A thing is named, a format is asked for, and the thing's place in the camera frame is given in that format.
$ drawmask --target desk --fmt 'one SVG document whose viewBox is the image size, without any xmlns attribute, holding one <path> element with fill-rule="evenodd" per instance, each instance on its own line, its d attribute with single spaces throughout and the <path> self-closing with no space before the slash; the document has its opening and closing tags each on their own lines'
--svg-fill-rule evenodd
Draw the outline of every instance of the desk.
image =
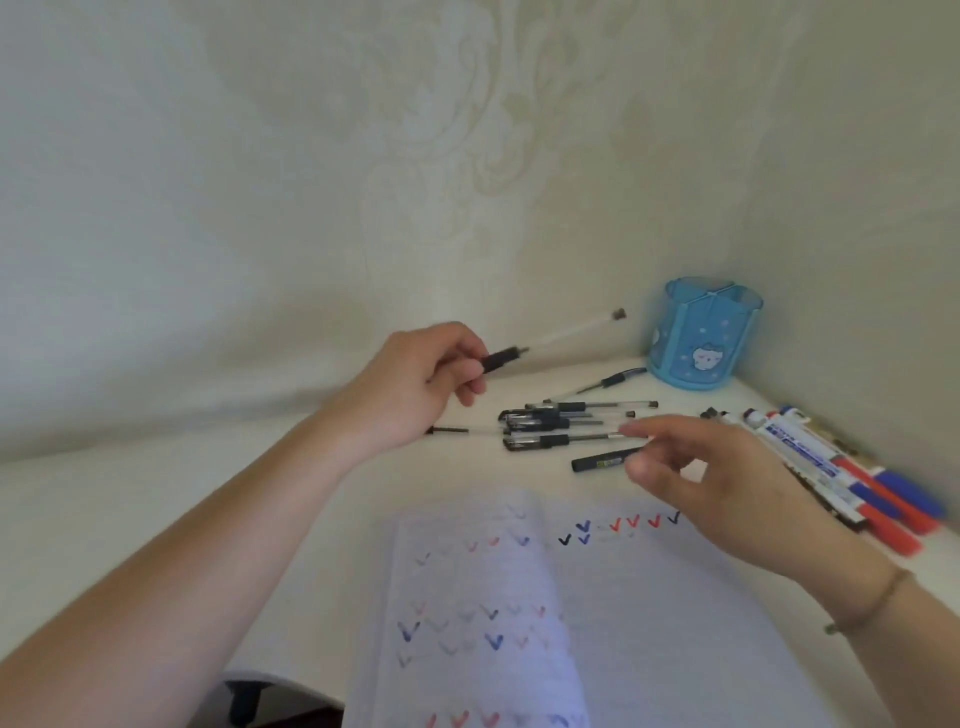
<svg viewBox="0 0 960 728">
<path fill-rule="evenodd" d="M 501 409 L 640 364 L 640 359 L 624 359 L 496 379 L 473 408 L 451 405 L 444 421 L 490 425 Z M 733 412 L 768 406 L 737 381 L 715 393 L 694 393 L 652 376 L 631 379 L 597 399 L 614 397 L 659 400 L 661 412 L 688 415 L 708 406 Z M 299 418 L 221 425 L 0 468 L 0 656 L 246 466 Z M 622 469 L 575 475 L 569 467 L 572 457 L 628 446 L 629 441 L 601 442 L 509 453 L 493 436 L 438 435 L 364 464 L 318 518 L 230 660 L 227 676 L 266 679 L 343 701 L 380 576 L 382 523 L 396 509 L 491 483 L 582 499 L 637 495 L 640 490 Z M 942 531 L 924 544 L 909 567 L 960 611 L 960 572 L 955 568 L 960 538 Z M 892 725 L 846 643 L 824 635 L 826 614 L 786 580 L 737 567 L 838 725 Z"/>
</svg>

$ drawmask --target hand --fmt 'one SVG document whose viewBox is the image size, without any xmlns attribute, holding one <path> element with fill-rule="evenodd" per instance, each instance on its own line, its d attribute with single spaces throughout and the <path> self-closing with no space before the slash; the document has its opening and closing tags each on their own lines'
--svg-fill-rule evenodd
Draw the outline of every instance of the hand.
<svg viewBox="0 0 960 728">
<path fill-rule="evenodd" d="M 732 556 L 803 584 L 839 553 L 862 545 L 773 452 L 740 427 L 666 415 L 620 431 L 654 438 L 627 460 L 630 479 L 683 511 Z M 680 475 L 694 458 L 707 463 L 700 483 Z"/>
<path fill-rule="evenodd" d="M 478 359 L 487 347 L 459 323 L 392 333 L 380 352 L 319 413 L 357 446 L 360 459 L 421 437 L 450 395 L 465 407 L 487 391 Z"/>
</svg>

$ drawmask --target cartoon character print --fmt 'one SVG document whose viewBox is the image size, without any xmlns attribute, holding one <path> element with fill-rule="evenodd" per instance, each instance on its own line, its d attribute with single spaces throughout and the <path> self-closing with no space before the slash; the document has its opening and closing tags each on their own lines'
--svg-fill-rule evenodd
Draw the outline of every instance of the cartoon character print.
<svg viewBox="0 0 960 728">
<path fill-rule="evenodd" d="M 693 350 L 693 368 L 708 372 L 723 359 L 723 348 L 713 344 L 704 344 Z"/>
</svg>

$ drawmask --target wall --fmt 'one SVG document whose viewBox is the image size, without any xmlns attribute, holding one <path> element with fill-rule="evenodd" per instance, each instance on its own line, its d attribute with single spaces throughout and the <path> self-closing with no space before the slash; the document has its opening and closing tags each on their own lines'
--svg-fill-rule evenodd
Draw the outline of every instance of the wall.
<svg viewBox="0 0 960 728">
<path fill-rule="evenodd" d="M 636 350 L 724 259 L 808 6 L 4 4 L 0 456 L 309 399 L 444 319 L 627 305 L 547 359 Z"/>
<path fill-rule="evenodd" d="M 732 236 L 767 306 L 742 374 L 960 506 L 960 6 L 824 3 Z"/>
</svg>

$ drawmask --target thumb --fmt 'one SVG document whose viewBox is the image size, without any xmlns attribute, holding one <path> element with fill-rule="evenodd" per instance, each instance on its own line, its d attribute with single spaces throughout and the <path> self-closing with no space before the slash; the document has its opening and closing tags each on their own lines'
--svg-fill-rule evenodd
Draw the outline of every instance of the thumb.
<svg viewBox="0 0 960 728">
<path fill-rule="evenodd" d="M 444 401 L 457 387 L 483 375 L 483 364 L 476 359 L 454 359 L 440 367 L 430 378 L 427 388 Z"/>
<path fill-rule="evenodd" d="M 656 458 L 643 452 L 638 452 L 627 458 L 627 476 L 667 505 L 681 511 L 690 511 L 696 504 L 698 484 L 679 473 L 674 473 Z"/>
</svg>

